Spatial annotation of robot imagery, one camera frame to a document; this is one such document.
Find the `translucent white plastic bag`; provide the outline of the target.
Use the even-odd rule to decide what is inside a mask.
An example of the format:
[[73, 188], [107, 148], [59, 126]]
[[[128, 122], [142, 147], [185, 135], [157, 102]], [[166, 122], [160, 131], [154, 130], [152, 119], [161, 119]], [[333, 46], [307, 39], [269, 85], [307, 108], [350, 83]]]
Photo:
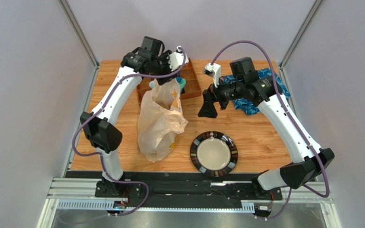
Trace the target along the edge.
[[155, 86], [145, 92], [137, 122], [140, 153], [150, 162], [169, 155], [178, 134], [185, 131], [188, 120], [183, 116], [181, 90], [177, 80]]

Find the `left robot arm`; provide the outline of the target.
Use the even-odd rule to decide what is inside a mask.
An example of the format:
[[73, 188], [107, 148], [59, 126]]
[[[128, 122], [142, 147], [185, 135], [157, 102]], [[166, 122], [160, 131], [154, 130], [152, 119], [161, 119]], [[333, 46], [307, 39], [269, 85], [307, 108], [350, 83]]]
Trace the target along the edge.
[[133, 90], [142, 79], [159, 79], [161, 84], [176, 78], [189, 58], [181, 46], [174, 52], [164, 49], [158, 39], [144, 37], [140, 47], [127, 53], [109, 90], [89, 113], [80, 116], [81, 126], [90, 144], [96, 148], [102, 165], [102, 179], [96, 184], [95, 196], [121, 197], [131, 185], [143, 186], [139, 181], [125, 181], [118, 148], [122, 133], [115, 127], [117, 118]]

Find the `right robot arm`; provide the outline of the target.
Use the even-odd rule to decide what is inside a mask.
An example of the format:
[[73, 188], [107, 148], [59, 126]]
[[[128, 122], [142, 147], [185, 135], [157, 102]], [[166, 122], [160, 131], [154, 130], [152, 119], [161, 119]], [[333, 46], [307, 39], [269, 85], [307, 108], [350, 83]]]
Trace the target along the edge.
[[288, 186], [298, 189], [318, 175], [325, 178], [326, 168], [335, 155], [330, 148], [323, 149], [305, 130], [294, 116], [286, 97], [274, 76], [260, 77], [250, 57], [230, 62], [233, 80], [225, 82], [221, 66], [208, 63], [204, 74], [213, 78], [213, 83], [203, 91], [203, 105], [199, 117], [216, 118], [214, 106], [221, 109], [229, 101], [245, 99], [253, 103], [271, 122], [284, 142], [292, 160], [280, 168], [264, 171], [252, 179], [258, 193]]

